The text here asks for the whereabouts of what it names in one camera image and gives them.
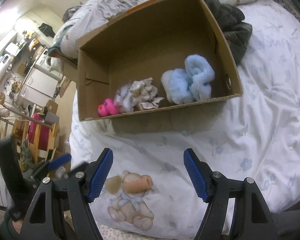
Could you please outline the person's left hand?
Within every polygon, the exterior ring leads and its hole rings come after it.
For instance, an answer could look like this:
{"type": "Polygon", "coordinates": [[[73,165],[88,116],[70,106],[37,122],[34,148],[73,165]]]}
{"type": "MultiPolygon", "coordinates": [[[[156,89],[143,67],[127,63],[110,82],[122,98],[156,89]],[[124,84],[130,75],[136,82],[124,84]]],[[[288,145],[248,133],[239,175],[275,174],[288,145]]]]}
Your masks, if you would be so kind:
{"type": "Polygon", "coordinates": [[[22,226],[23,226],[23,220],[12,221],[12,228],[13,228],[12,231],[15,234],[18,234],[18,235],[20,234],[22,226]]]}

